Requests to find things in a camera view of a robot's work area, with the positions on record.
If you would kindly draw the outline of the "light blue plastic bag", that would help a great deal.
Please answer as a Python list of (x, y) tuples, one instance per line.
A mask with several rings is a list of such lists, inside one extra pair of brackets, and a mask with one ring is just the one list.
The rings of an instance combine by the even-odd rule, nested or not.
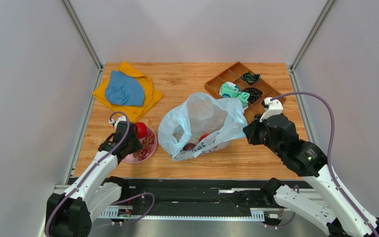
[[(215, 99), (196, 92), (162, 118), (158, 143), (173, 161), (183, 161), (228, 147), (233, 140), (245, 137), (242, 129), (246, 126), (244, 109), (238, 99)], [(199, 142), (205, 133), (210, 135)], [(187, 143), (196, 146), (191, 151), (183, 151)]]

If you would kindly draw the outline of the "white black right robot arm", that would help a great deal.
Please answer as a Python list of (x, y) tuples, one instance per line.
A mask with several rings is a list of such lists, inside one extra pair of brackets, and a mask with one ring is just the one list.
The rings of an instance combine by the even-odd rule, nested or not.
[(322, 150), (314, 143), (300, 139), (294, 123), (285, 115), (271, 116), (263, 121), (260, 117), (256, 115), (251, 124), (243, 128), (248, 143), (269, 148), (289, 170), (317, 191), (327, 207), (301, 196), (276, 178), (261, 187), (262, 203), (294, 211), (329, 237), (379, 236), (379, 218), (366, 211), (355, 198), (349, 197), (339, 177), (330, 170)]

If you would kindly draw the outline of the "red strawberry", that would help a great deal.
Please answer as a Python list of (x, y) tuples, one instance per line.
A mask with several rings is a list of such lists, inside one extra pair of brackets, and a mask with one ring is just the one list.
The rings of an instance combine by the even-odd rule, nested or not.
[(200, 138), (199, 138), (199, 142), (201, 142), (204, 138), (208, 137), (210, 135), (210, 133), (205, 133), (204, 135), (202, 135)]

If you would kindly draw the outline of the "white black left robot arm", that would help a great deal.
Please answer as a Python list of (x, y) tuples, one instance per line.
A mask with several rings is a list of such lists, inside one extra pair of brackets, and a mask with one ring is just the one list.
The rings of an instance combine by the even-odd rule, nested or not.
[(46, 204), (47, 237), (87, 237), (95, 219), (121, 197), (120, 178), (108, 175), (128, 155), (142, 148), (135, 124), (121, 116), (111, 120), (115, 132), (99, 147), (91, 164), (63, 193)]

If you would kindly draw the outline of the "red apple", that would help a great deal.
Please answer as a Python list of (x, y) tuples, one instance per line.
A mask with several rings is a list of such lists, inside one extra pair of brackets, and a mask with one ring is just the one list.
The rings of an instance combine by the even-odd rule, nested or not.
[(147, 126), (143, 122), (136, 122), (134, 125), (137, 131), (137, 138), (144, 138), (148, 133)]

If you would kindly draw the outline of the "purple grapes bunch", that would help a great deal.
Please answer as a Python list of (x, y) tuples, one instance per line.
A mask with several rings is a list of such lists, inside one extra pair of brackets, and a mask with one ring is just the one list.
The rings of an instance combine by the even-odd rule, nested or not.
[(135, 162), (146, 160), (155, 151), (156, 138), (152, 131), (148, 131), (147, 135), (140, 140), (143, 148), (133, 154)]

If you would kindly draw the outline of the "dark purple mangosteen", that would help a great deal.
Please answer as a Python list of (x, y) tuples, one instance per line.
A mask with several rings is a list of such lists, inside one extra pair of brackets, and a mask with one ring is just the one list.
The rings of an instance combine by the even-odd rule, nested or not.
[(183, 147), (183, 151), (191, 151), (195, 148), (196, 144), (195, 143), (187, 143)]

